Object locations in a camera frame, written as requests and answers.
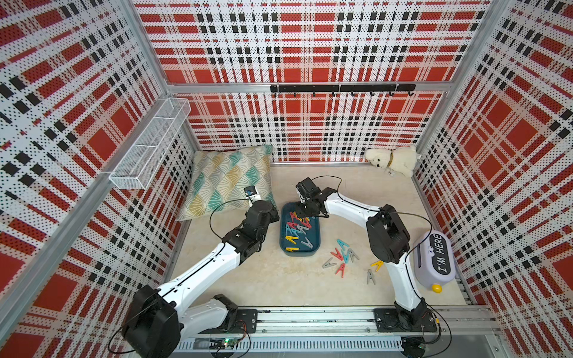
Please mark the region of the grey clothespin top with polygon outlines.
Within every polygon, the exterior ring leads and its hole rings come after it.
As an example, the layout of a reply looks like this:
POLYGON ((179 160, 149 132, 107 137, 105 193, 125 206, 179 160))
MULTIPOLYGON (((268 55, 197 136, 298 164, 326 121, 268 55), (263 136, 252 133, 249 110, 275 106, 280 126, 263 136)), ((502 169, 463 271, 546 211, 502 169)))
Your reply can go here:
POLYGON ((302 233, 305 233, 305 234, 306 234, 306 233, 310 230, 310 228, 307 228, 307 227, 305 227, 305 226, 299 225, 299 226, 298 226, 298 230, 301 231, 302 233))

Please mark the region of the grey clothespin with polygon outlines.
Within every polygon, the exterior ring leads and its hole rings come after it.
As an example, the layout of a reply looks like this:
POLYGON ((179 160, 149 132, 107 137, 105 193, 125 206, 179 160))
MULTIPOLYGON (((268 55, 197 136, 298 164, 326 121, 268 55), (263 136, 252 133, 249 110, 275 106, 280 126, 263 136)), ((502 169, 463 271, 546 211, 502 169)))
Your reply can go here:
POLYGON ((332 259, 329 258, 329 259, 322 265, 322 268, 323 268, 323 269, 325 269, 325 268, 327 269, 327 268, 333 267, 333 266, 335 266, 335 265, 336 265, 336 264, 332 261, 332 259))
POLYGON ((302 233, 305 233, 305 234, 306 234, 306 233, 310 230, 310 228, 307 228, 307 227, 305 227, 305 226, 299 225, 299 226, 298 226, 298 230, 301 231, 302 233))
POLYGON ((347 250, 347 255, 348 258, 351 262, 355 262, 356 260, 359 260, 360 258, 358 257, 358 255, 355 254, 355 252, 352 249, 348 249, 347 250))
POLYGON ((374 273, 371 269, 367 270, 366 284, 367 285, 369 285, 369 284, 376 285, 375 276, 374 276, 374 273))

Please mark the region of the teal plastic storage box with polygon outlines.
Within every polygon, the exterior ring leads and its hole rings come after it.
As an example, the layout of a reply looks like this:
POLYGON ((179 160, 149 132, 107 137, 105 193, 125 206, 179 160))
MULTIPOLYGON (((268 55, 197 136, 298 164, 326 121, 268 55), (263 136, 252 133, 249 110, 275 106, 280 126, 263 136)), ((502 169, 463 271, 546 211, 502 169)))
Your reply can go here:
POLYGON ((286 203, 281 210, 279 245, 290 257, 310 257, 321 246, 319 218, 301 218, 295 202, 286 203))

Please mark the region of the red clothespin bottom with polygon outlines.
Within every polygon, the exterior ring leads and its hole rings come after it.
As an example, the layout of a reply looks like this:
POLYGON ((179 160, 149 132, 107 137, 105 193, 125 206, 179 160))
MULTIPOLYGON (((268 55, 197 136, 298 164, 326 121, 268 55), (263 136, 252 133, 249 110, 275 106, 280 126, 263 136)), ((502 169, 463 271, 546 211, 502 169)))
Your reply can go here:
POLYGON ((335 275, 340 275, 340 277, 344 277, 345 271, 346 271, 346 264, 341 263, 337 271, 335 272, 335 275))

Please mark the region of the grey clothespin bottom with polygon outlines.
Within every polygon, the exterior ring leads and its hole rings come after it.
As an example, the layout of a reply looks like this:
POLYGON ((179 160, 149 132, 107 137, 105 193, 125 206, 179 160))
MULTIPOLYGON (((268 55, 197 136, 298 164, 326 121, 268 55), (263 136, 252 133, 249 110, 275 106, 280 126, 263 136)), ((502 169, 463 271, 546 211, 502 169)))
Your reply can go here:
POLYGON ((369 284, 376 285, 375 276, 374 276, 374 273, 371 269, 367 270, 366 284, 367 285, 369 285, 369 284))

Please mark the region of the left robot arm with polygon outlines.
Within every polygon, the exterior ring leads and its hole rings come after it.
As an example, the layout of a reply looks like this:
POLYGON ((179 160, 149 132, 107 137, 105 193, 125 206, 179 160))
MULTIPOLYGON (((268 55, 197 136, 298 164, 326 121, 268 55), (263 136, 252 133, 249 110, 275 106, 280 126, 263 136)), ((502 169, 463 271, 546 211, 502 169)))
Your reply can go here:
POLYGON ((204 331, 230 330, 237 306, 216 295, 196 306, 195 300, 222 276, 261 250, 269 225, 279 220, 269 201, 253 201, 241 224, 185 273, 153 288, 142 286, 134 295, 119 333, 141 357, 169 357, 181 340, 204 331))

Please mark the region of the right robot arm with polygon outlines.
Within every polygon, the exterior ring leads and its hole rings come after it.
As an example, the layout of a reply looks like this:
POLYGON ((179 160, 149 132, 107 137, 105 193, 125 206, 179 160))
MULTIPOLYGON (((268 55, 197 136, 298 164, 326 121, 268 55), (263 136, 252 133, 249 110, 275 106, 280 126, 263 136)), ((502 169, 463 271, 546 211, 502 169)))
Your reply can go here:
POLYGON ((389 272, 398 320, 403 325, 418 324, 428 307, 410 277, 410 234, 400 213, 389 204, 374 207, 347 198, 336 189, 320 189, 310 178, 297 183, 296 190, 300 198, 295 204, 298 217, 339 216, 366 230, 372 253, 389 272))

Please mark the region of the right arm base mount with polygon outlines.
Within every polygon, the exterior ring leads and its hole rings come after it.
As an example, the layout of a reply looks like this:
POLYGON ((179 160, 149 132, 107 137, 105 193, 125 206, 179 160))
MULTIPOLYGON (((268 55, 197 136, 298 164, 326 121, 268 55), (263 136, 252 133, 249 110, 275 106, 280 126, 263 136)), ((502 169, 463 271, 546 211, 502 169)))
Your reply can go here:
POLYGON ((437 333, 437 321, 431 310, 426 309, 418 319, 409 312, 398 312, 397 309, 374 309, 374 321, 379 333, 437 333))

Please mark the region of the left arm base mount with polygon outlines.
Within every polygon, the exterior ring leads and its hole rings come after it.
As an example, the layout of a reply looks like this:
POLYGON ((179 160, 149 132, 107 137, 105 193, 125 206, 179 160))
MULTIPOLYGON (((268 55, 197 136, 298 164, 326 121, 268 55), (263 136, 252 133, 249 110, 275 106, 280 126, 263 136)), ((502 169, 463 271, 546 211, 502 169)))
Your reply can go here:
POLYGON ((206 328, 200 331, 200 334, 242 334, 244 331, 248 334, 253 334, 256 332, 258 310, 241 308, 222 294, 215 295, 208 303, 214 303, 216 307, 223 306, 226 309, 226 313, 218 325, 206 328))

